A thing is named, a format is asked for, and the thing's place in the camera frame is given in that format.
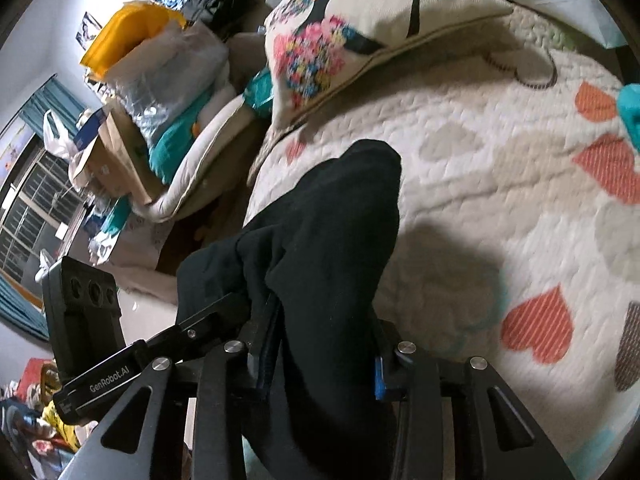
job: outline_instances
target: yellow bag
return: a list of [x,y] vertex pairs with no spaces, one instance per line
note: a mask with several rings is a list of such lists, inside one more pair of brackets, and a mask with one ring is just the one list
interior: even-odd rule
[[58,434],[67,444],[69,444],[69,447],[73,450],[73,452],[76,452],[78,451],[78,449],[80,449],[80,442],[78,441],[78,437],[76,436],[76,427],[62,422],[60,416],[58,415],[58,412],[56,411],[56,407],[53,405],[53,400],[43,410],[42,418],[54,428],[56,428]]
[[100,81],[107,70],[148,38],[159,34],[170,21],[187,23],[177,10],[149,2],[129,2],[116,12],[100,31],[80,64],[89,67]]

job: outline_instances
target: blue curtain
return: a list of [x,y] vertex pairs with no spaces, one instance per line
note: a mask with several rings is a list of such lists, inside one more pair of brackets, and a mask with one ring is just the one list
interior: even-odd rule
[[76,134],[78,117],[85,110],[85,106],[76,99],[53,76],[43,86],[36,90],[18,112],[20,118],[42,138],[42,123],[47,110],[53,110],[62,119],[71,137]]
[[41,341],[49,341],[46,318],[2,276],[0,276],[0,317]]

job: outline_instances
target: metal screw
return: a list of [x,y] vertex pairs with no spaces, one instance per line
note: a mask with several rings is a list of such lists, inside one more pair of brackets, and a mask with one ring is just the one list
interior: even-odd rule
[[228,354],[237,354],[244,350],[244,343],[242,341],[231,340],[225,343],[225,352]]
[[484,357],[476,356],[469,359],[469,363],[474,370],[484,370],[488,367],[488,363]]
[[171,359],[168,357],[156,357],[153,363],[151,363],[151,366],[156,372],[161,372],[171,366]]
[[411,341],[401,341],[398,343],[398,351],[401,354],[412,354],[415,352],[415,344]]

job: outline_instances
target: black clothing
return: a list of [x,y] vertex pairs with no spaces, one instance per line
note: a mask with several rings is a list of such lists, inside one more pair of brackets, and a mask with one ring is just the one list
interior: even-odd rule
[[243,426],[277,480],[389,476],[395,422],[374,398],[367,315],[396,243],[400,173],[388,144],[356,142],[178,269],[178,322],[230,292],[252,316],[270,294],[282,304],[270,407]]

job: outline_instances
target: white blanket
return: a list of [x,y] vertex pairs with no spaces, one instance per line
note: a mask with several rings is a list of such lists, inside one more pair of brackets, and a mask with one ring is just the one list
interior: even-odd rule
[[620,82],[515,14],[404,54],[267,138],[246,221],[356,140],[388,142],[401,223],[378,315],[438,355],[487,357],[595,480],[640,400],[640,157]]

